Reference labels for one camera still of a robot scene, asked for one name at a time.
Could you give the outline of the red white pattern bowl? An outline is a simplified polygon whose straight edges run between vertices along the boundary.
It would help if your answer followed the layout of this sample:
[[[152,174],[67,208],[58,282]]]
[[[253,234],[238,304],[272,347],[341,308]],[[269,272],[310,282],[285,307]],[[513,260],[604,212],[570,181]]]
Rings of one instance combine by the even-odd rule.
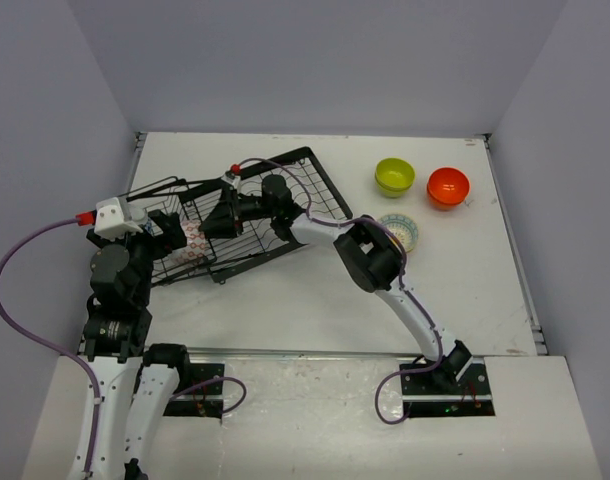
[[[183,220],[181,227],[186,237],[186,246],[174,251],[175,263],[182,265],[204,259],[208,244],[204,233],[200,230],[200,222]]]

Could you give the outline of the green bowl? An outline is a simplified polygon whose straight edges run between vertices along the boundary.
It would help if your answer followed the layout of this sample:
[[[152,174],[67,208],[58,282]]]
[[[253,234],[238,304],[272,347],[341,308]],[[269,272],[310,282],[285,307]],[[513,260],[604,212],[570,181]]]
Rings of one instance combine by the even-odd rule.
[[[392,191],[406,191],[414,183],[416,172],[407,161],[390,157],[380,160],[375,167],[376,182]]]
[[[383,174],[375,174],[376,188],[381,195],[387,198],[404,196],[412,187],[414,180],[414,175],[407,175],[394,170],[386,171]]]

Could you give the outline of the yellow blue pattern ceramic bowl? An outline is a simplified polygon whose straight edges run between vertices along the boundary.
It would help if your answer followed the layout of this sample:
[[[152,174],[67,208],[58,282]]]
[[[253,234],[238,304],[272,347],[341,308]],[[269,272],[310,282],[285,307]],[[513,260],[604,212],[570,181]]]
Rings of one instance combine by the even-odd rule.
[[[396,236],[407,253],[414,250],[418,243],[419,230],[412,218],[400,213],[390,213],[381,216],[378,222]]]

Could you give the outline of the orange bowl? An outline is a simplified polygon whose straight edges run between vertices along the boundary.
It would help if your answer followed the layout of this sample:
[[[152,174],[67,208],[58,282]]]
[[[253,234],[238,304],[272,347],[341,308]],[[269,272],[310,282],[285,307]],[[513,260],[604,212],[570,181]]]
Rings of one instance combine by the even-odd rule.
[[[468,190],[470,192],[469,178],[454,167],[441,167],[435,170],[427,181],[426,190]]]
[[[440,211],[451,211],[461,205],[467,198],[468,190],[426,190],[429,204]]]

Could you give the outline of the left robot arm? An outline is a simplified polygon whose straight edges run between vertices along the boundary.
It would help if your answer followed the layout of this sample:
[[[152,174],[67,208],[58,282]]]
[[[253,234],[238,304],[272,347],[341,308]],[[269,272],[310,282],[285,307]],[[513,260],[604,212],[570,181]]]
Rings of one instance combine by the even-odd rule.
[[[77,215],[98,250],[78,356],[88,375],[85,417],[71,479],[144,479],[155,433],[172,393],[193,379],[184,346],[145,345],[156,261],[187,244],[176,213],[107,203]]]

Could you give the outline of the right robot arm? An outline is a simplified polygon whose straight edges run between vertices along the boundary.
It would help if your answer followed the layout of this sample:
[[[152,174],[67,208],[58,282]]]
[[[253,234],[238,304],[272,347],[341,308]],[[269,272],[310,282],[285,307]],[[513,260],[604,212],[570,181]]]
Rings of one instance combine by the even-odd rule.
[[[263,178],[258,196],[241,193],[239,177],[231,171],[211,183],[220,196],[201,223],[207,238],[233,239],[243,233],[244,223],[268,219],[283,241],[334,249],[354,283],[385,302],[411,333],[428,363],[421,371],[431,375],[433,385],[452,393],[466,382],[472,354],[406,284],[406,251],[386,227],[369,216],[345,221],[316,217],[309,206],[294,201],[281,175]]]

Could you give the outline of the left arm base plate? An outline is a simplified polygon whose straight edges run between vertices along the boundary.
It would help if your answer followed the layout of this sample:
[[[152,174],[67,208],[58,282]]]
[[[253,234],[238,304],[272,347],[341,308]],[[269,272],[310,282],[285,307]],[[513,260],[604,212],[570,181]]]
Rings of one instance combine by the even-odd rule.
[[[240,390],[239,397],[230,403],[225,401],[224,396],[227,384]],[[191,361],[163,415],[221,420],[224,415],[236,410],[246,397],[247,387],[241,380],[227,375],[224,362]]]

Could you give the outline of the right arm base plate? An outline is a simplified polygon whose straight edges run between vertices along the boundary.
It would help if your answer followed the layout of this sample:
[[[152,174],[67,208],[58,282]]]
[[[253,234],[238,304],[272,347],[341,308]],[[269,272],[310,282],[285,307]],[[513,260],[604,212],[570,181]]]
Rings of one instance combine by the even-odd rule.
[[[492,417],[496,414],[486,364],[475,358],[455,384],[439,384],[432,373],[400,378],[405,418]]]

